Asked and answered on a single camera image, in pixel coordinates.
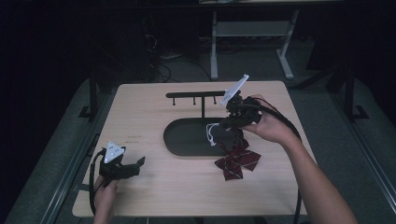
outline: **human hand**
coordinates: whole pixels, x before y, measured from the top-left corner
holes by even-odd
[[[105,187],[105,178],[98,176],[94,184],[96,213],[93,223],[109,223],[114,216],[114,202],[116,201],[116,190],[119,180],[112,180]]]
[[[278,113],[276,108],[266,103],[261,95],[252,95],[250,97],[255,99],[261,105],[270,108]],[[298,139],[285,123],[266,112],[262,112],[262,118],[260,119],[259,123],[249,124],[241,129],[251,133],[255,133],[262,139],[279,143],[282,146],[285,145],[285,143],[289,140],[294,141]]]

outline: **black stand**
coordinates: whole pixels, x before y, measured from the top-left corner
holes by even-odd
[[[213,97],[216,104],[216,96],[223,96],[224,91],[200,91],[200,92],[171,92],[167,98],[192,98],[192,104],[196,105],[195,98],[201,98],[201,117],[185,118],[172,121],[163,132],[163,140],[166,148],[177,156],[225,156],[220,147],[212,147],[206,138],[206,126],[219,123],[223,118],[205,117],[205,98]],[[233,145],[233,132],[227,132],[220,126],[214,126],[211,130],[215,140],[222,142],[228,148]]]

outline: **wooden table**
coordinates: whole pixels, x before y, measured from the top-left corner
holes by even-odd
[[[163,131],[175,119],[200,118],[201,107],[192,99],[165,97],[176,91],[224,91],[233,82],[121,85],[109,111],[95,154],[108,141],[126,147],[123,164],[146,156],[140,175],[122,180],[115,204],[116,216],[211,217],[292,215],[297,183],[290,161],[277,144],[245,132],[250,147],[262,155],[253,172],[243,169],[244,179],[224,181],[214,163],[219,157],[178,157],[169,152]],[[301,122],[288,91],[280,81],[247,82],[241,95],[260,93],[300,132],[312,156]],[[207,117],[226,117],[219,104],[206,100]],[[87,172],[83,184],[88,184]],[[80,190],[73,207],[77,217],[91,217],[89,192]]]

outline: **right hand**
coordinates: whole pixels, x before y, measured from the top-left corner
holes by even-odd
[[[261,105],[276,111],[264,102],[264,98],[261,95],[252,95],[250,97],[256,98],[256,101]],[[288,140],[295,140],[297,138],[286,124],[266,112],[262,112],[262,118],[259,123],[249,124],[241,129],[255,133],[262,139],[279,143],[280,145],[284,145]]]

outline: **stand base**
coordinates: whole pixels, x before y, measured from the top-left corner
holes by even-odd
[[[219,156],[226,153],[218,146],[210,146],[206,137],[206,125],[219,123],[222,118],[176,119],[172,121],[163,133],[166,148],[177,156]],[[234,133],[225,131],[220,126],[211,130],[215,142],[222,142],[232,149]]]

